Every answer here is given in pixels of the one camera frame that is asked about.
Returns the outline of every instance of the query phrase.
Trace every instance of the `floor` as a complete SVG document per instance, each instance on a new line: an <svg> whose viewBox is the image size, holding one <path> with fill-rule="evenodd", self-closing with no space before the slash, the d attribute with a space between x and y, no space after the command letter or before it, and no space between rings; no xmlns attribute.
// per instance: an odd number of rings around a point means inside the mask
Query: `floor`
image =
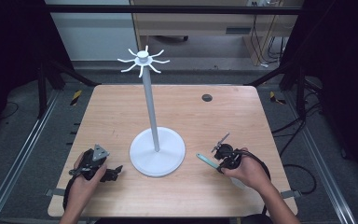
<svg viewBox="0 0 358 224"><path fill-rule="evenodd" d="M274 52L279 52L280 43L279 40L274 42L271 56L277 55ZM269 67L253 66L242 38L237 36L190 36L186 42L181 37L155 36L149 39L148 46L151 53L165 49L158 59L171 60L156 65L162 73L152 75L155 84L242 85L278 66L278 63L271 63ZM129 64L74 62L74 65L80 74L94 81L141 83L136 76L138 71L119 72L130 67ZM35 82L19 87L9 95L9 103L0 119L0 188L5 189L0 194L4 202L0 203L0 223L58 222L56 217L47 214L49 197L44 193L46 189L55 188L92 94L92 87L66 75L63 77L67 82L63 91L48 89L48 96L56 101L51 101L54 106L48 111L44 125L37 126ZM281 78L277 76L257 87L271 130L296 118L293 109L295 89L280 91ZM77 90L82 90L81 97L76 106L71 106ZM277 100L284 100L286 104L272 102L272 91ZM303 191L303 196L296 199L297 216L303 223L358 223L358 166L355 161L341 158L334 134L322 108L317 105L317 94L307 91L306 95L307 108L311 108L306 126L291 142L299 123L274 134L278 150L282 151L289 143L282 154L282 163L287 165L285 171L292 188ZM35 138L27 139L32 132L35 132ZM307 171L297 169L293 164L301 165ZM14 168L20 168L20 172L13 172Z"/></svg>

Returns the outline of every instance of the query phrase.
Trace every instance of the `person's right hand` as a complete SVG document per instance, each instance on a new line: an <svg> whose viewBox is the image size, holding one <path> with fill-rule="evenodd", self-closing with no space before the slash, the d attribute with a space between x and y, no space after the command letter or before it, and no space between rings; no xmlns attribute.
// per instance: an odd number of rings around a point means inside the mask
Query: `person's right hand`
<svg viewBox="0 0 358 224"><path fill-rule="evenodd" d="M241 150L248 151L248 148L243 147ZM262 188L272 185L263 167L248 156L242 156L241 164L237 169L222 168L222 172L226 176L239 179L243 184L258 192Z"/></svg>

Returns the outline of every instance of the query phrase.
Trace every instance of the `white pole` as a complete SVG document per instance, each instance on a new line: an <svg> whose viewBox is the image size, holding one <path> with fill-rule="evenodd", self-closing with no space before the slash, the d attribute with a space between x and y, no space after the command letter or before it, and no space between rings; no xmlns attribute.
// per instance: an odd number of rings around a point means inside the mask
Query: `white pole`
<svg viewBox="0 0 358 224"><path fill-rule="evenodd" d="M157 131L157 123L156 123L156 113L155 113L154 102L153 102L152 84L150 81L150 72L147 67L144 67L142 73L142 81L144 82L147 111L149 112L150 127L153 134L153 142L155 145L156 152L159 152L158 131Z"/></svg>

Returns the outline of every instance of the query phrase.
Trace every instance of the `wooden table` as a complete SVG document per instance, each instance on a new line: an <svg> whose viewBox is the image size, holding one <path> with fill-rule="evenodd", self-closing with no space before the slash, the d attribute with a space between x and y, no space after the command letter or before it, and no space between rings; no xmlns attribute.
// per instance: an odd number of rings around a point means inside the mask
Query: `wooden table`
<svg viewBox="0 0 358 224"><path fill-rule="evenodd" d="M204 102L203 94L211 94ZM64 189L82 151L100 144L110 156L108 168L124 165L116 182L100 183L84 217L243 217L259 214L263 201L253 189L242 190L196 157L212 161L211 149L225 143L248 147L269 168L280 191L289 190L277 148L254 87L154 85L157 124L178 132L186 144L179 168L160 178L147 177L131 164L135 136L150 128L142 85L101 85L92 94L57 188ZM286 202L297 212L293 198ZM62 215L62 196L53 196L48 213Z"/></svg>

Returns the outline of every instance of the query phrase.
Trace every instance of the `hand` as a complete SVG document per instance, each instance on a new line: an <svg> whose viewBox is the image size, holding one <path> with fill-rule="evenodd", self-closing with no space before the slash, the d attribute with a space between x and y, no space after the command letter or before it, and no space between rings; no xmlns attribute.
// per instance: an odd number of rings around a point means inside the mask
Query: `hand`
<svg viewBox="0 0 358 224"><path fill-rule="evenodd" d="M81 162L83 154L84 152L77 158L74 165L75 169ZM78 218L89 202L105 172L106 164L103 164L91 180L87 180L83 175L80 175L75 179L74 184L69 191L68 204L66 205L60 223L77 223Z"/></svg>
<svg viewBox="0 0 358 224"><path fill-rule="evenodd" d="M248 151L248 148L243 147L241 150ZM242 156L241 164L237 169L222 168L222 172L226 176L239 179L243 184L258 192L265 186L272 185L263 167L248 156Z"/></svg>

